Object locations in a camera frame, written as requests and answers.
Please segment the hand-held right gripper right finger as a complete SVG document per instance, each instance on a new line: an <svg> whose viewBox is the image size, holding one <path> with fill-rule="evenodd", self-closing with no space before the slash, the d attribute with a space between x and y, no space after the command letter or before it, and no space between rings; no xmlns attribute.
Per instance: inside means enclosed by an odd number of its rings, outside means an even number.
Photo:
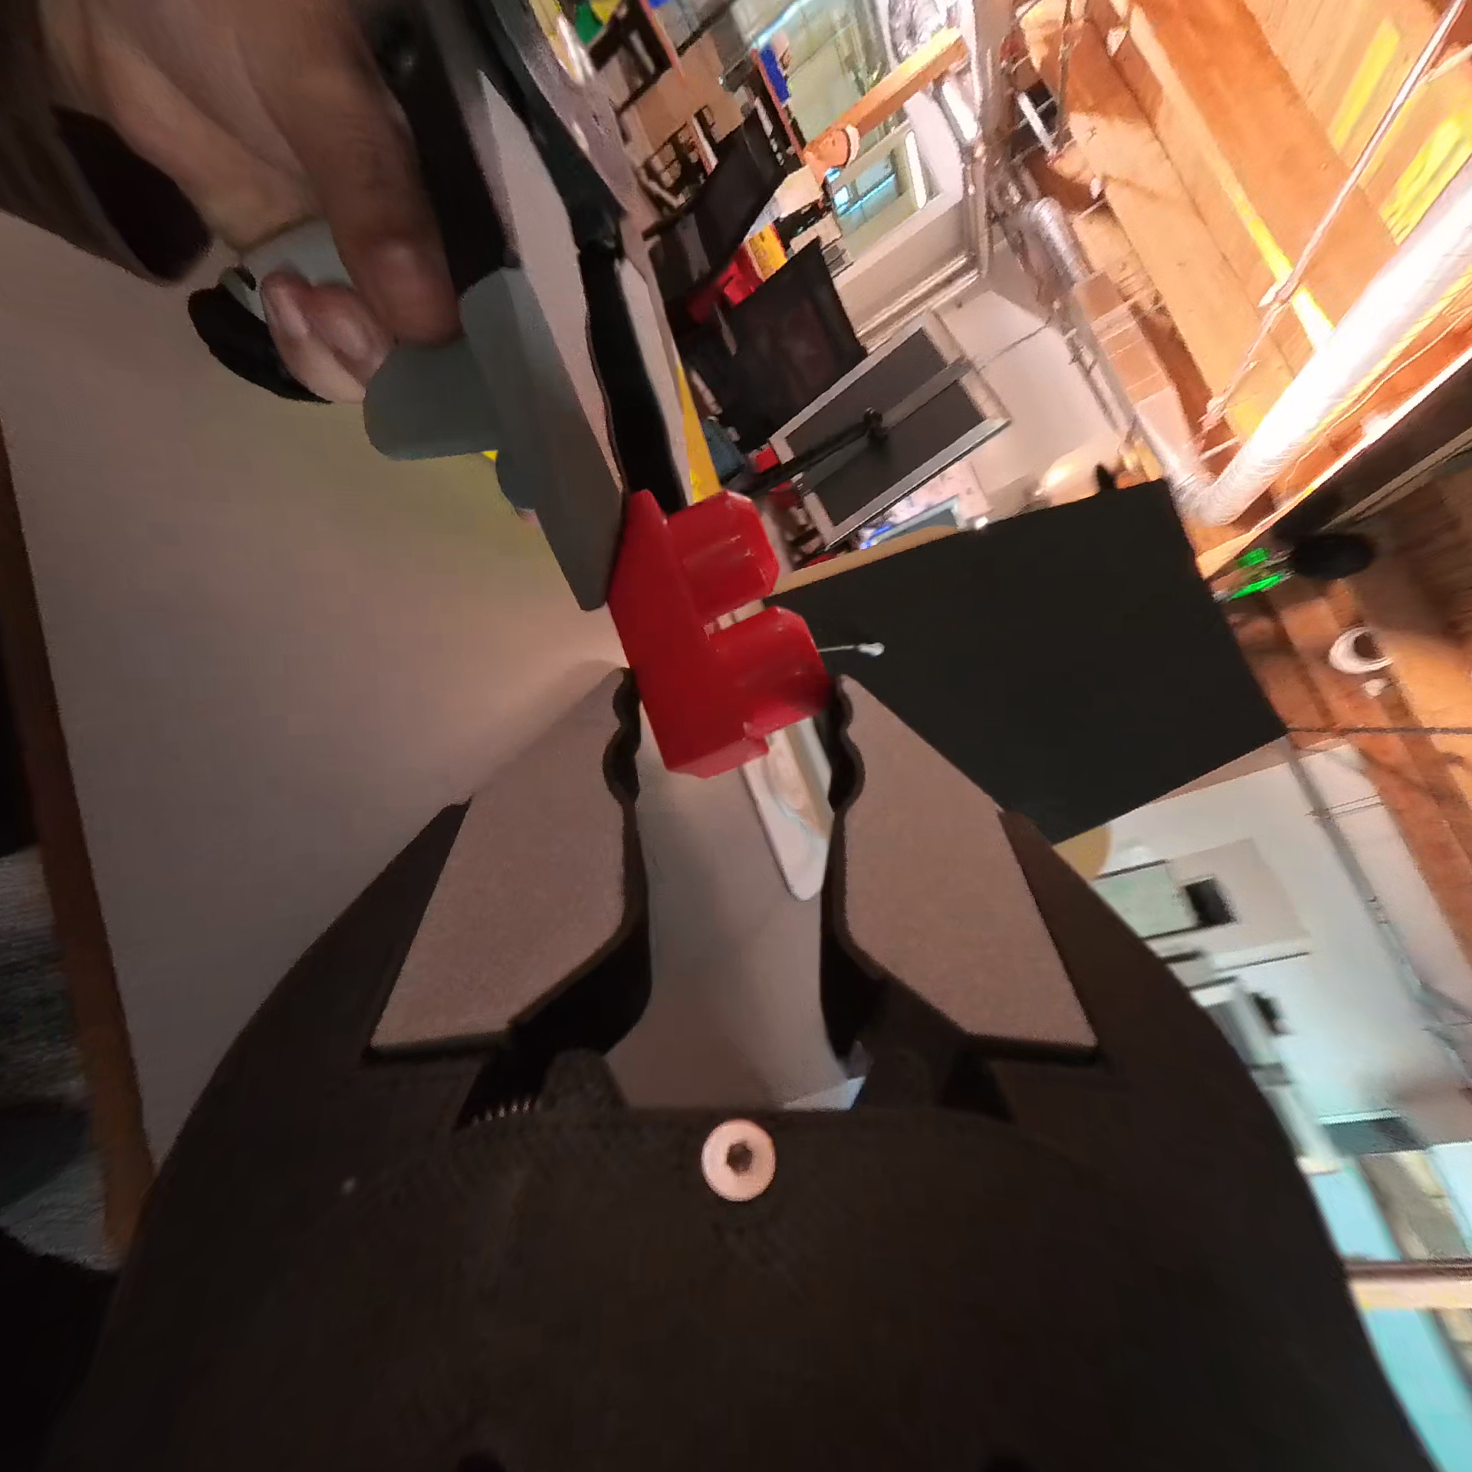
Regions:
<svg viewBox="0 0 1472 1472"><path fill-rule="evenodd" d="M839 942L969 1040L1093 1054L998 804L856 678L836 695Z"/></svg>

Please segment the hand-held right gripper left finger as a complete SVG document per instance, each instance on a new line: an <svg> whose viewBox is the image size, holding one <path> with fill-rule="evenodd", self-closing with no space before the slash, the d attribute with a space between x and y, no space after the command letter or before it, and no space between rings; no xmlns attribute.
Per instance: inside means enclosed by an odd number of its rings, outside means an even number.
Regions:
<svg viewBox="0 0 1472 1472"><path fill-rule="evenodd" d="M532 1040L644 919L633 675L610 671L474 790L371 1037Z"/></svg>

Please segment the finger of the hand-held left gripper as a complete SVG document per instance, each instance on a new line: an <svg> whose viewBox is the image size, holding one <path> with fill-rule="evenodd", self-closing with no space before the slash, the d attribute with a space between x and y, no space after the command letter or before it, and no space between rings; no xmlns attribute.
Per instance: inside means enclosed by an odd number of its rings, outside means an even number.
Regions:
<svg viewBox="0 0 1472 1472"><path fill-rule="evenodd" d="M647 491L658 507L689 507L684 402L661 304L609 237L580 244L578 267L598 392L624 490Z"/></svg>
<svg viewBox="0 0 1472 1472"><path fill-rule="evenodd" d="M532 134L477 73L466 129L505 263L460 298L486 387L498 487L540 528L586 612L606 605L626 490L594 364L580 249Z"/></svg>

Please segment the red plastic bracket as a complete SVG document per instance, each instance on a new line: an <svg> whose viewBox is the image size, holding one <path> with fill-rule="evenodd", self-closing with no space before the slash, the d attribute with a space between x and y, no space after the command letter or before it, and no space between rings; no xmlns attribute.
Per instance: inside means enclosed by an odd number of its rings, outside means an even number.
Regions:
<svg viewBox="0 0 1472 1472"><path fill-rule="evenodd" d="M722 491L664 513L627 500L606 605L667 770L710 779L828 707L833 681L807 623L782 606L759 510Z"/></svg>

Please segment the person's left hand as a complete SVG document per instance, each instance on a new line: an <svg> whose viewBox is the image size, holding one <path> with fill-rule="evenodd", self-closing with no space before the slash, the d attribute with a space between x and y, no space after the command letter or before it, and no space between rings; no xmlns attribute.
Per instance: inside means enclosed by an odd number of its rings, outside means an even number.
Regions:
<svg viewBox="0 0 1472 1472"><path fill-rule="evenodd" d="M324 221L347 286L258 278L291 378L360 402L391 350L462 332L443 237L359 4L60 2L42 30L61 100L158 168L247 258Z"/></svg>

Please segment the black desktop monitor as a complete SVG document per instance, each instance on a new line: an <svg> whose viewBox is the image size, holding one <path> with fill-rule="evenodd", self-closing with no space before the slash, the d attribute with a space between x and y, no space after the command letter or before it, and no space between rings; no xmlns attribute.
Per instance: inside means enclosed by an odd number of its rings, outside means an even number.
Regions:
<svg viewBox="0 0 1472 1472"><path fill-rule="evenodd" d="M771 603L1050 842L1287 735L1165 482L839 559Z"/></svg>

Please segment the large smooth silver duct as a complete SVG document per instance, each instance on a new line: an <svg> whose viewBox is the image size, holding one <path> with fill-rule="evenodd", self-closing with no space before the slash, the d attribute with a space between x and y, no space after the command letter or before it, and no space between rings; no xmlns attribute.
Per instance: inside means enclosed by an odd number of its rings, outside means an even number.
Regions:
<svg viewBox="0 0 1472 1472"><path fill-rule="evenodd" d="M1167 462L1179 516L1205 526L1241 517L1463 292L1469 272L1471 172L1463 168L1224 471Z"/></svg>

